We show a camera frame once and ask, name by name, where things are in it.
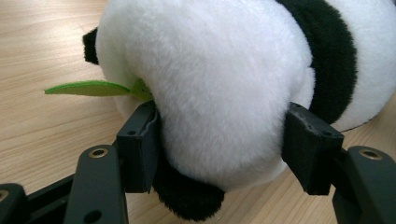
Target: brass screw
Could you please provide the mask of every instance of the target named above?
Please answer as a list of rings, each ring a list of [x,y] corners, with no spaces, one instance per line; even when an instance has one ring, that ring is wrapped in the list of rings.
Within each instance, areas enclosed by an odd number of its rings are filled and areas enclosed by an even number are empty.
[[[93,159],[104,157],[108,153],[107,148],[97,148],[90,152],[89,156]]]
[[[370,160],[373,161],[381,161],[383,159],[382,155],[378,154],[377,152],[372,151],[371,149],[364,148],[359,151],[359,153]]]
[[[9,191],[6,189],[0,189],[0,202],[2,202],[6,197],[8,197]]]

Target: black fur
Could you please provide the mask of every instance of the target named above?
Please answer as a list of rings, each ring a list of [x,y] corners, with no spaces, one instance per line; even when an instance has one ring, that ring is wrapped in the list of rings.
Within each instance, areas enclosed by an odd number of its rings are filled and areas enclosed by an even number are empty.
[[[316,73],[309,108],[328,123],[337,121],[349,105],[357,79],[357,50],[339,12],[324,0],[276,0],[298,22],[313,55]]]
[[[82,42],[84,44],[85,61],[94,64],[99,64],[95,48],[97,31],[98,28],[90,31],[82,37]]]
[[[204,221],[221,208],[224,191],[181,175],[165,156],[159,162],[153,187],[163,202],[177,216]]]

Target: stuffed panda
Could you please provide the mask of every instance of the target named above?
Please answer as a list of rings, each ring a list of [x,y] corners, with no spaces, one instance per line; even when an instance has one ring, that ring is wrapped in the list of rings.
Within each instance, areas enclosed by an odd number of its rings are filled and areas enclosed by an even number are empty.
[[[87,61],[127,88],[146,83],[162,120],[154,188],[204,220],[224,192],[285,170],[290,102],[338,131],[381,110],[396,87],[395,27],[392,0],[109,0]],[[129,117],[141,101],[116,103]]]

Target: white fur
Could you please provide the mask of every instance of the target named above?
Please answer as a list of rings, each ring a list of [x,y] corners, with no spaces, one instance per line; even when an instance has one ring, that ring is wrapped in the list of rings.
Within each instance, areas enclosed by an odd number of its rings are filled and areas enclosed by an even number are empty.
[[[358,51],[352,102],[333,127],[354,128],[375,116],[396,87],[396,7],[390,0],[326,0],[336,8]]]
[[[182,174],[230,190],[284,170],[284,115],[290,101],[310,105],[314,74],[280,4],[110,0],[96,47],[106,78],[148,84],[168,160]]]

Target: light wooden surface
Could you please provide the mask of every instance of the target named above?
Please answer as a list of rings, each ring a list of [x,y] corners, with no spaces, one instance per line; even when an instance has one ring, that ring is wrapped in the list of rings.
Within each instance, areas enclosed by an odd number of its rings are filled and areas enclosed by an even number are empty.
[[[74,173],[79,154],[111,144],[124,120],[111,98],[48,96],[68,81],[103,79],[84,62],[81,37],[94,28],[105,0],[0,0],[0,183],[32,193]],[[396,158],[396,97],[369,123],[346,133]],[[155,192],[127,195],[131,223],[187,223]],[[206,223],[336,223],[332,197],[307,196],[286,171],[276,181],[226,194]]]

